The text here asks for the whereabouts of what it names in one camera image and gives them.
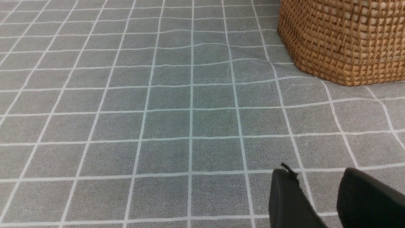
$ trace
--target black object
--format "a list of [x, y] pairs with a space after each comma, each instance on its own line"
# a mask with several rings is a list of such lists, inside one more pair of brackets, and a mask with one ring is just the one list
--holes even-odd
[[[287, 165], [273, 171], [269, 215], [271, 228], [327, 228]], [[337, 212], [344, 228], [405, 228], [405, 195], [354, 168], [339, 186]]]

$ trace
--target gray square tile pattern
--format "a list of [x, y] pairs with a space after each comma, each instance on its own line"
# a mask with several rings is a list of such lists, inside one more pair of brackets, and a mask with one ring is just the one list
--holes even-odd
[[405, 193], [405, 83], [300, 72], [279, 4], [0, 0], [0, 227], [268, 228], [281, 162], [330, 228], [346, 167]]

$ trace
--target white grid line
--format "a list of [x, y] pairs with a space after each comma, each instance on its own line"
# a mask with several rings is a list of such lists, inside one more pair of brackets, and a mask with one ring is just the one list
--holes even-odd
[[[18, 2], [21, 0], [16, 0], [16, 1], [2, 1], [2, 2]], [[279, 6], [280, 4], [257, 4], [256, 6]], [[226, 5], [225, 7], [237, 7], [237, 6], [252, 6], [252, 5], [243, 5], [243, 4], [239, 4], [239, 5]], [[218, 5], [205, 5], [205, 6], [194, 6], [195, 8], [207, 8], [207, 7], [222, 7], [222, 6], [218, 6]], [[160, 6], [152, 6], [152, 7], [135, 7], [134, 9], [160, 9]], [[165, 6], [164, 8], [172, 8], [172, 9], [183, 9], [183, 8], [188, 8], [191, 9], [191, 6]], [[128, 9], [130, 10], [131, 8], [126, 8], [126, 7], [118, 7], [118, 8], [104, 8], [104, 10], [106, 9]], [[87, 11], [87, 10], [100, 10], [100, 8], [85, 8], [85, 9], [75, 9], [75, 11]], [[69, 11], [67, 9], [47, 9], [44, 11]], [[18, 10], [15, 12], [38, 12], [36, 10]]]
[[[47, 5], [51, 2], [51, 0], [48, 0], [48, 2], [45, 4], [45, 6], [42, 8], [42, 10], [44, 10]], [[17, 46], [17, 44], [20, 42], [20, 40], [23, 38], [23, 36], [27, 33], [27, 31], [31, 28], [31, 26], [35, 23], [35, 21], [39, 18], [39, 15], [41, 15], [41, 12], [38, 13], [38, 15], [34, 18], [34, 20], [30, 23], [25, 23], [25, 24], [29, 24], [28, 27], [24, 30], [23, 34], [18, 38], [18, 40], [14, 43], [14, 45], [11, 47], [10, 51], [7, 52], [7, 54], [3, 57], [3, 59], [0, 61], [0, 67], [3, 65], [4, 61], [7, 59], [7, 57], [10, 55], [11, 52], [13, 52], [15, 46]]]
[[[337, 212], [318, 213], [321, 217], [336, 216]], [[221, 216], [193, 216], [192, 220], [220, 220], [220, 219], [269, 219], [269, 215], [221, 215]], [[31, 222], [31, 223], [9, 223], [0, 224], [0, 227], [19, 227], [19, 226], [67, 226], [67, 225], [101, 225], [101, 224], [124, 224], [128, 223], [141, 223], [141, 222], [176, 222], [186, 221], [187, 217], [174, 217], [174, 218], [148, 218], [148, 219], [131, 219], [125, 220], [104, 220], [104, 221], [74, 221], [74, 222]]]
[[3, 18], [3, 20], [0, 22], [0, 26], [7, 20], [7, 18], [13, 13], [17, 12], [16, 9], [21, 5], [23, 0], [19, 0], [19, 3], [16, 4], [16, 6], [11, 10], [11, 11], [0, 11], [2, 13], [8, 13], [6, 17]]
[[[175, 49], [185, 49], [185, 48], [192, 48], [192, 47], [199, 47], [203, 45], [226, 45], [225, 43], [199, 43], [195, 44], [193, 46], [188, 45], [188, 46], [181, 46], [181, 47], [157, 47], [157, 49], [162, 49], [162, 50], [175, 50]], [[229, 45], [230, 47], [240, 47], [240, 48], [258, 48], [258, 47], [263, 47], [263, 46], [237, 46], [237, 45]], [[284, 45], [279, 45], [279, 44], [268, 44], [266, 46], [271, 46], [271, 47], [284, 47]], [[122, 48], [122, 51], [134, 51], [134, 50], [148, 50], [148, 49], [154, 49], [154, 47], [142, 47], [142, 48]], [[57, 52], [79, 52], [80, 50], [78, 49], [64, 49], [64, 50], [51, 50], [47, 51], [48, 53], [57, 53]], [[118, 51], [118, 49], [85, 49], [85, 51]], [[45, 51], [19, 51], [19, 52], [11, 52], [11, 54], [26, 54], [26, 53], [44, 53]]]
[[192, 216], [192, 180], [193, 180], [193, 99], [194, 99], [194, 0], [192, 0], [191, 9], [191, 60], [190, 60], [190, 125], [189, 125], [189, 141], [188, 141], [188, 189], [187, 189], [187, 228], [191, 228]]
[[[101, 10], [100, 10], [100, 12], [99, 12], [98, 15], [97, 15], [97, 20], [100, 18], [101, 13], [103, 12], [104, 6], [107, 4], [107, 2], [108, 2], [108, 0], [105, 0], [105, 1], [104, 1], [104, 4], [103, 4], [103, 6], [101, 7]], [[76, 59], [76, 62], [75, 62], [75, 65], [74, 65], [73, 68], [75, 68], [75, 67], [77, 66], [77, 64], [78, 64], [78, 62], [79, 62], [79, 59], [80, 59], [80, 56], [81, 56], [81, 54], [83, 53], [83, 50], [84, 50], [85, 46], [87, 45], [88, 41], [90, 40], [90, 36], [91, 36], [91, 34], [93, 33], [94, 28], [96, 27], [97, 20], [96, 20], [96, 22], [94, 23], [94, 25], [92, 26], [92, 29], [90, 30], [89, 36], [87, 37], [87, 39], [86, 39], [86, 41], [85, 41], [85, 43], [84, 43], [84, 45], [83, 45], [83, 47], [82, 47], [82, 50], [81, 50], [79, 56], [78, 56], [77, 59]], [[122, 36], [122, 38], [121, 38], [120, 46], [122, 45], [123, 39], [124, 39], [124, 36]], [[91, 128], [91, 130], [90, 130], [88, 140], [87, 140], [87, 142], [86, 142], [86, 146], [85, 146], [84, 151], [83, 151], [83, 154], [82, 154], [82, 156], [81, 156], [80, 163], [79, 163], [79, 167], [78, 167], [77, 172], [76, 172], [76, 178], [80, 176], [80, 172], [81, 172], [81, 169], [82, 169], [82, 167], [83, 167], [84, 159], [85, 159], [85, 157], [86, 157], [86, 154], [87, 154], [87, 151], [88, 151], [88, 148], [89, 148], [89, 145], [90, 145], [90, 141], [92, 140], [92, 136], [93, 136], [93, 133], [94, 133], [94, 129], [95, 129], [96, 125], [97, 125], [97, 120], [98, 120], [98, 117], [99, 117], [99, 115], [100, 115], [100, 111], [101, 111], [102, 105], [103, 105], [103, 103], [104, 103], [105, 96], [106, 96], [106, 94], [107, 94], [107, 88], [108, 88], [109, 81], [110, 81], [110, 79], [111, 79], [111, 76], [112, 76], [112, 73], [113, 73], [113, 70], [114, 70], [114, 66], [115, 66], [115, 64], [116, 64], [116, 62], [117, 62], [118, 55], [119, 55], [119, 50], [118, 50], [117, 53], [115, 54], [115, 59], [114, 59], [112, 68], [111, 68], [111, 70], [110, 70], [109, 78], [108, 78], [108, 80], [107, 80], [106, 89], [104, 90], [104, 93], [103, 93], [103, 96], [102, 96], [102, 98], [101, 98], [100, 104], [98, 105], [98, 109], [97, 109], [97, 112], [98, 112], [98, 113], [96, 113], [96, 116], [95, 116], [95, 118], [94, 118], [93, 125], [92, 125], [92, 128]], [[72, 73], [73, 73], [73, 71], [71, 71], [71, 73], [70, 73], [70, 75], [69, 75], [69, 77], [68, 77], [68, 80], [66, 81], [66, 84], [67, 84], [67, 82], [69, 81], [69, 79], [70, 79]], [[73, 194], [74, 194], [74, 192], [75, 192], [76, 186], [77, 186], [77, 180], [74, 180], [74, 181], [73, 181], [73, 184], [72, 184], [72, 188], [70, 189], [70, 193], [69, 193], [68, 200], [67, 200], [66, 205], [65, 205], [65, 209], [64, 209], [64, 211], [63, 211], [63, 215], [62, 215], [62, 218], [61, 218], [61, 224], [60, 224], [59, 228], [62, 228], [62, 227], [63, 227], [62, 224], [63, 224], [63, 223], [65, 222], [65, 220], [66, 220], [66, 216], [67, 216], [67, 214], [68, 214], [69, 207], [70, 207], [70, 203], [72, 202], [72, 198], [73, 198]]]
[[[259, 58], [238, 58], [232, 60], [232, 62], [236, 61], [243, 61], [243, 60], [257, 60], [261, 62], [267, 62], [266, 60], [259, 59]], [[221, 62], [211, 62], [211, 63], [203, 63], [203, 64], [194, 64], [195, 67], [198, 66], [215, 66], [215, 65], [220, 65], [224, 63], [230, 63], [230, 61], [221, 61]], [[276, 65], [292, 65], [292, 62], [273, 62], [273, 64]], [[137, 65], [137, 66], [116, 66], [116, 68], [136, 68], [136, 67], [151, 67], [151, 65]], [[171, 64], [164, 64], [164, 65], [156, 65], [155, 67], [190, 67], [190, 65], [171, 65]], [[75, 69], [106, 69], [106, 68], [111, 68], [109, 67], [77, 67]], [[71, 70], [72, 68], [39, 68], [39, 69], [8, 69], [8, 70], [0, 70], [0, 72], [5, 72], [5, 71], [30, 71], [30, 70], [38, 70], [38, 71], [45, 71], [45, 70]]]
[[[155, 69], [156, 53], [157, 53], [157, 50], [158, 50], [157, 46], [159, 44], [159, 36], [160, 36], [160, 33], [159, 33], [160, 32], [160, 24], [161, 24], [161, 21], [162, 21], [164, 4], [165, 4], [165, 0], [163, 0], [162, 7], [161, 7], [161, 10], [160, 10], [160, 18], [159, 18], [159, 21], [158, 21], [158, 34], [156, 36], [155, 50], [153, 52], [152, 67], [151, 67], [151, 71], [150, 71], [150, 75], [149, 75], [149, 82], [148, 82], [148, 91], [146, 93], [145, 108], [144, 108], [144, 113], [143, 113], [143, 116], [142, 116], [141, 130], [139, 132], [139, 141], [138, 141], [138, 146], [136, 148], [135, 162], [134, 162], [133, 173], [132, 173], [133, 177], [131, 179], [130, 189], [129, 189], [129, 193], [128, 193], [128, 202], [127, 202], [126, 211], [125, 211], [125, 219], [126, 219], [126, 221], [129, 219], [129, 212], [130, 212], [130, 207], [131, 207], [131, 202], [132, 202], [132, 195], [133, 195], [133, 192], [134, 192], [134, 185], [135, 185], [135, 176], [136, 176], [136, 172], [138, 170], [139, 156], [140, 156], [140, 153], [141, 153], [143, 132], [145, 130], [145, 122], [146, 122], [146, 113], [147, 113], [146, 111], [148, 109], [149, 97], [150, 97], [151, 85], [152, 85], [152, 79], [153, 79], [153, 73], [154, 73], [154, 69]], [[124, 222], [123, 228], [127, 227], [127, 223], [128, 222]]]
[[[359, 170], [380, 170], [387, 168], [405, 167], [405, 162], [392, 163], [378, 166], [363, 166], [359, 167]], [[295, 172], [344, 172], [347, 167], [341, 168], [292, 168]], [[215, 175], [243, 175], [246, 172], [248, 174], [269, 174], [274, 169], [269, 170], [233, 170], [233, 171], [211, 171], [211, 172], [175, 172], [175, 173], [148, 173], [148, 174], [136, 174], [136, 175], [115, 175], [115, 176], [66, 176], [66, 177], [29, 177], [22, 179], [0, 179], [0, 183], [15, 183], [15, 182], [39, 182], [39, 181], [88, 181], [88, 180], [114, 180], [114, 179], [135, 179], [138, 178], [154, 178], [154, 177], [175, 177], [175, 176], [215, 176]]]
[[[292, 79], [292, 78], [308, 78], [304, 76], [289, 76], [289, 77], [284, 77], [280, 78], [279, 80], [284, 80], [284, 79]], [[236, 85], [250, 85], [250, 84], [259, 84], [259, 83], [268, 83], [268, 82], [274, 82], [275, 79], [268, 79], [268, 80], [263, 80], [263, 81], [254, 81], [254, 82], [236, 82]], [[208, 84], [194, 84], [193, 86], [231, 86], [232, 83], [208, 83]], [[152, 85], [152, 88], [156, 87], [170, 87], [170, 88], [179, 88], [179, 87], [189, 87], [191, 84], [186, 84], [186, 85]], [[116, 87], [109, 87], [109, 90], [112, 89], [128, 89], [128, 88], [148, 88], [148, 86], [116, 86]], [[52, 90], [61, 90], [62, 88], [43, 88], [43, 89], [23, 89], [23, 92], [27, 91], [52, 91]], [[105, 87], [72, 87], [72, 88], [65, 88], [65, 90], [104, 90]], [[0, 90], [0, 92], [19, 92], [20, 90]], [[386, 100], [395, 100], [395, 99], [405, 99], [405, 97], [395, 97], [395, 98], [386, 98]]]
[[[320, 81], [320, 82], [323, 84], [323, 86], [325, 87], [326, 95], [328, 96], [328, 100], [329, 100], [329, 104], [330, 104], [330, 109], [332, 110], [332, 115], [333, 115], [333, 118], [335, 119], [336, 126], [337, 126], [337, 128], [339, 129], [340, 132], [343, 132], [342, 126], [341, 126], [340, 123], [339, 123], [339, 119], [338, 119], [337, 114], [336, 114], [336, 111], [335, 111], [335, 106], [333, 105], [333, 100], [332, 100], [332, 97], [331, 97], [331, 95], [330, 95], [328, 86], [327, 86], [326, 83], [324, 83], [322, 80], [319, 80], [319, 81]], [[349, 152], [350, 157], [352, 158], [354, 167], [355, 167], [355, 168], [359, 168], [359, 165], [358, 165], [358, 163], [357, 163], [356, 157], [354, 156], [354, 153], [353, 153], [353, 151], [352, 151], [352, 148], [351, 148], [350, 145], [349, 145], [349, 141], [347, 140], [346, 135], [342, 134], [342, 137], [343, 137], [343, 140], [344, 140], [344, 142], [345, 142], [347, 151]]]
[[[395, 133], [404, 133], [405, 129], [394, 130]], [[361, 132], [331, 132], [331, 133], [303, 133], [303, 134], [286, 134], [286, 135], [253, 135], [253, 136], [242, 136], [243, 138], [285, 138], [285, 137], [307, 137], [307, 136], [341, 136], [341, 135], [366, 135], [366, 134], [379, 134], [379, 133], [392, 133], [391, 130], [387, 131], [361, 131]], [[216, 137], [202, 137], [193, 136], [193, 140], [205, 139], [205, 140], [216, 140], [216, 139], [235, 139], [239, 136], [216, 136]], [[148, 138], [142, 139], [140, 141], [174, 141], [174, 140], [189, 140], [189, 137], [177, 137], [177, 138]], [[118, 143], [118, 142], [139, 142], [139, 139], [126, 139], [126, 140], [98, 140], [90, 141], [91, 144], [95, 143]], [[0, 146], [35, 146], [35, 145], [66, 145], [66, 144], [86, 144], [85, 141], [74, 141], [74, 142], [22, 142], [22, 143], [0, 143]]]
[[235, 102], [235, 108], [236, 108], [236, 118], [238, 122], [238, 133], [239, 133], [239, 141], [241, 144], [241, 154], [242, 154], [242, 161], [243, 161], [243, 171], [245, 175], [245, 182], [246, 182], [246, 193], [247, 193], [247, 201], [249, 205], [249, 214], [251, 216], [250, 222], [252, 225], [252, 228], [256, 228], [256, 222], [254, 219], [254, 210], [253, 210], [253, 201], [252, 201], [252, 193], [250, 191], [250, 183], [249, 183], [249, 175], [248, 175], [248, 168], [247, 168], [247, 162], [246, 162], [246, 153], [245, 153], [245, 145], [243, 142], [243, 133], [242, 133], [242, 124], [241, 124], [241, 116], [239, 113], [239, 103], [238, 103], [238, 96], [236, 92], [236, 84], [235, 84], [235, 75], [234, 75], [234, 69], [233, 69], [233, 63], [232, 63], [232, 51], [229, 45], [229, 39], [228, 39], [228, 29], [226, 27], [226, 15], [225, 15], [225, 7], [224, 7], [224, 0], [221, 0], [222, 2], [222, 13], [224, 14], [224, 28], [225, 28], [225, 38], [226, 38], [226, 44], [228, 46], [228, 53], [229, 53], [229, 68], [230, 68], [230, 73], [232, 77], [232, 87], [233, 87], [233, 96], [234, 96], [234, 102]]
[[[50, 2], [51, 2], [51, 0], [49, 0], [49, 1], [45, 4], [45, 6], [43, 7], [43, 9], [45, 9], [45, 8], [47, 7], [47, 5], [48, 5]], [[72, 11], [70, 11], [70, 13], [69, 13], [68, 16], [66, 17], [65, 21], [67, 20], [67, 18], [69, 17], [69, 15], [70, 15], [71, 13], [72, 13]], [[60, 25], [60, 27], [59, 27], [58, 31], [56, 32], [56, 34], [61, 30], [62, 26], [63, 26], [63, 23]], [[50, 48], [50, 46], [52, 45], [52, 43], [53, 43], [53, 41], [55, 40], [55, 38], [56, 38], [56, 37], [54, 37], [54, 38], [51, 40], [51, 42], [49, 43], [47, 49]], [[42, 56], [41, 56], [40, 59], [38, 60], [38, 62], [37, 62], [37, 64], [35, 65], [34, 69], [36, 69], [36, 68], [38, 67], [38, 65], [41, 63], [42, 59], [44, 58], [44, 56], [45, 56], [45, 52], [42, 54]], [[27, 85], [28, 80], [30, 79], [31, 75], [32, 75], [33, 72], [34, 72], [34, 69], [33, 69], [33, 70], [30, 72], [30, 74], [28, 75], [27, 79], [25, 80], [24, 85], [21, 87], [20, 90], [22, 90], [22, 89]], [[56, 101], [55, 105], [54, 105], [53, 108], [52, 108], [52, 112], [55, 111], [56, 106], [57, 106], [57, 104], [58, 104], [58, 102], [59, 102], [59, 100], [60, 100], [60, 97], [62, 96], [62, 93], [63, 93], [63, 90], [62, 90], [61, 93], [59, 94], [58, 100]], [[6, 115], [10, 112], [11, 108], [14, 106], [14, 104], [15, 104], [15, 102], [17, 101], [17, 99], [18, 99], [18, 97], [20, 96], [20, 94], [21, 94], [21, 91], [18, 92], [16, 98], [15, 98], [14, 101], [11, 103], [10, 107], [7, 109]], [[5, 117], [2, 117], [2, 119], [1, 119], [1, 121], [0, 121], [0, 126], [1, 126], [1, 124], [4, 122], [4, 119], [5, 119]], [[38, 137], [37, 143], [39, 143], [39, 142], [41, 141], [42, 136], [44, 135], [45, 130], [46, 130], [46, 128], [47, 128], [47, 126], [48, 126], [50, 120], [51, 120], [51, 115], [48, 116], [47, 121], [45, 122], [45, 125], [44, 125], [43, 129], [41, 130], [41, 133], [40, 133], [40, 135], [39, 135], [39, 137]], [[29, 164], [30, 164], [30, 162], [31, 162], [31, 160], [32, 160], [32, 158], [33, 158], [33, 156], [34, 156], [35, 151], [36, 151], [37, 148], [38, 148], [38, 145], [35, 145], [34, 148], [32, 149], [32, 152], [31, 152], [31, 154], [30, 154], [30, 156], [29, 156], [29, 158], [28, 158], [28, 161], [26, 162], [26, 164], [25, 164], [25, 166], [24, 166], [24, 169], [23, 169], [22, 172], [21, 172], [21, 175], [20, 175], [19, 179], [21, 179], [21, 178], [24, 177], [24, 174], [25, 174], [25, 172], [27, 171], [28, 166], [29, 166]], [[14, 186], [14, 188], [13, 188], [11, 194], [10, 194], [10, 197], [8, 198], [7, 203], [6, 203], [6, 205], [4, 206], [3, 212], [2, 212], [2, 214], [0, 215], [0, 223], [2, 223], [2, 221], [3, 221], [3, 219], [4, 219], [4, 216], [6, 215], [6, 212], [7, 212], [8, 208], [9, 208], [9, 206], [11, 205], [11, 201], [12, 201], [13, 198], [14, 198], [14, 195], [15, 195], [15, 193], [16, 193], [16, 191], [17, 191], [17, 188], [19, 187], [19, 184], [20, 184], [20, 181], [16, 182], [16, 184], [15, 184], [15, 186]]]
[[373, 96], [373, 98], [382, 105], [385, 116], [387, 118], [388, 126], [390, 128], [390, 132], [394, 135], [395, 139], [398, 141], [398, 143], [401, 145], [401, 147], [405, 150], [404, 143], [402, 143], [402, 141], [400, 140], [400, 138], [396, 134], [396, 131], [394, 130], [394, 127], [392, 126], [392, 121], [391, 121], [390, 115], [388, 113], [387, 106], [381, 101], [381, 99], [377, 98], [377, 96], [373, 93], [373, 91], [368, 86], [365, 86], [365, 87], [370, 92], [370, 94]]
[[[105, 89], [110, 89], [110, 88], [100, 88], [98, 90], [105, 90]], [[400, 100], [400, 99], [405, 99], [405, 97], [395, 97], [395, 98], [385, 98], [381, 100]], [[252, 110], [252, 109], [291, 109], [291, 108], [303, 108], [303, 107], [311, 107], [311, 106], [318, 106], [318, 105], [326, 105], [326, 104], [334, 104], [334, 103], [341, 103], [341, 102], [346, 102], [346, 101], [360, 101], [360, 100], [365, 100], [365, 101], [374, 101], [378, 102], [375, 99], [367, 99], [367, 98], [346, 98], [346, 99], [339, 99], [339, 100], [332, 100], [332, 101], [321, 101], [317, 103], [307, 103], [307, 104], [302, 104], [302, 105], [289, 105], [289, 106], [262, 106], [262, 107], [238, 107], [238, 109], [244, 109], [244, 110]], [[198, 111], [214, 111], [214, 110], [234, 110], [237, 109], [236, 107], [221, 107], [221, 108], [193, 108], [193, 110], [198, 110]], [[90, 114], [130, 114], [130, 113], [143, 113], [143, 112], [169, 112], [169, 111], [190, 111], [190, 108], [173, 108], [173, 109], [151, 109], [151, 110], [122, 110], [122, 111], [100, 111], [100, 112], [54, 112], [52, 115], [54, 116], [63, 116], [63, 115], [90, 115]], [[51, 115], [51, 113], [32, 113], [32, 114], [6, 114], [6, 115], [0, 115], [0, 117], [30, 117], [30, 116], [48, 116]]]
[[[173, 29], [173, 30], [166, 30], [166, 31], [161, 31], [160, 34], [162, 33], [169, 33], [169, 32], [178, 32], [178, 31], [185, 31], [185, 32], [191, 32], [189, 29]], [[277, 29], [262, 29], [262, 31], [277, 31]], [[222, 31], [209, 31], [209, 30], [194, 30], [193, 32], [208, 32], [208, 33], [225, 33]], [[228, 31], [228, 33], [245, 33], [245, 32], [259, 32], [259, 30], [241, 30], [241, 31]], [[122, 35], [122, 32], [119, 33], [94, 33], [92, 36], [107, 36], [107, 35]], [[157, 34], [157, 32], [127, 32], [126, 34]], [[57, 37], [65, 37], [65, 36], [76, 36], [76, 37], [86, 37], [88, 34], [59, 34], [56, 35]], [[20, 38], [22, 36], [10, 36], [10, 37], [0, 37], [0, 39], [9, 39], [9, 38]], [[31, 37], [54, 37], [54, 35], [43, 35], [43, 36], [24, 36], [24, 38], [31, 38]]]
[[[278, 17], [278, 15], [273, 16], [261, 16], [259, 18], [269, 18], [269, 17]], [[255, 17], [226, 17], [225, 19], [253, 19]], [[144, 20], [144, 19], [159, 19], [159, 17], [133, 17], [129, 20]], [[180, 20], [190, 20], [191, 18], [188, 17], [162, 17], [162, 19], [180, 19]], [[217, 19], [223, 20], [223, 17], [202, 17], [202, 18], [194, 18], [194, 20], [208, 20], [208, 19]], [[99, 20], [98, 22], [124, 22], [127, 19], [105, 19]], [[85, 21], [67, 21], [67, 23], [94, 23], [94, 20], [85, 20]], [[48, 24], [48, 23], [61, 23], [61, 21], [47, 21], [47, 22], [9, 22], [3, 23], [3, 25], [16, 25], [16, 24]]]
[[[255, 8], [255, 5], [254, 5], [253, 0], [251, 0], [251, 2], [252, 2], [252, 6], [253, 6], [254, 13], [255, 13], [255, 15], [257, 15], [257, 13], [256, 13], [256, 8]], [[259, 30], [260, 30], [260, 23], [259, 23], [259, 18], [258, 18], [258, 17], [256, 18], [256, 22], [257, 22], [257, 25], [258, 25]], [[288, 119], [287, 111], [286, 111], [286, 108], [284, 107], [283, 95], [281, 94], [280, 84], [279, 84], [279, 80], [278, 80], [278, 77], [277, 77], [277, 71], [276, 71], [276, 68], [274, 67], [274, 65], [270, 62], [269, 54], [268, 54], [268, 52], [267, 52], [266, 43], [265, 43], [265, 41], [264, 41], [263, 33], [260, 32], [260, 35], [261, 35], [261, 37], [262, 37], [262, 42], [263, 42], [263, 47], [264, 47], [264, 53], [266, 54], [266, 59], [267, 59], [267, 61], [270, 63], [271, 67], [273, 68], [274, 78], [275, 78], [275, 82], [276, 82], [276, 86], [277, 86], [277, 91], [278, 91], [278, 95], [279, 95], [279, 99], [280, 99], [281, 109], [283, 110], [283, 115], [284, 115], [284, 118], [285, 118], [285, 120], [286, 120], [288, 133], [290, 134], [290, 139], [291, 139], [292, 145], [293, 145], [293, 147], [294, 147], [295, 155], [296, 155], [296, 157], [297, 157], [297, 161], [298, 161], [298, 164], [299, 164], [300, 169], [301, 169], [301, 174], [302, 174], [303, 179], [304, 179], [304, 185], [305, 185], [305, 188], [307, 189], [308, 200], [309, 200], [309, 202], [311, 203], [313, 209], [316, 210], [316, 208], [315, 208], [315, 203], [314, 203], [314, 200], [313, 200], [313, 197], [312, 197], [312, 193], [311, 193], [311, 188], [310, 188], [310, 186], [309, 186], [307, 174], [305, 173], [305, 169], [304, 169], [304, 166], [303, 166], [303, 163], [302, 163], [302, 161], [301, 161], [301, 157], [300, 157], [300, 154], [299, 154], [299, 151], [298, 151], [297, 143], [295, 142], [294, 136], [293, 136], [293, 134], [292, 134], [292, 130], [291, 130], [291, 126], [290, 126], [290, 121], [289, 121], [289, 119]]]

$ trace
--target wicker basket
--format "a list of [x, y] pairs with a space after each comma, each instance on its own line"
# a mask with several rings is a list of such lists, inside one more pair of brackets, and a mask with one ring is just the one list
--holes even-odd
[[405, 0], [282, 0], [277, 31], [303, 72], [345, 86], [405, 80]]

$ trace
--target black loose thread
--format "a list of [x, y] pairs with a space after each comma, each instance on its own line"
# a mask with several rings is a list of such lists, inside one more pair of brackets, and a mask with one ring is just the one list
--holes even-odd
[[300, 182], [298, 180], [298, 173], [294, 172], [288, 165], [286, 165], [285, 163], [281, 163], [281, 166], [283, 166], [288, 173], [290, 174], [290, 177], [297, 182], [298, 185], [300, 185]]

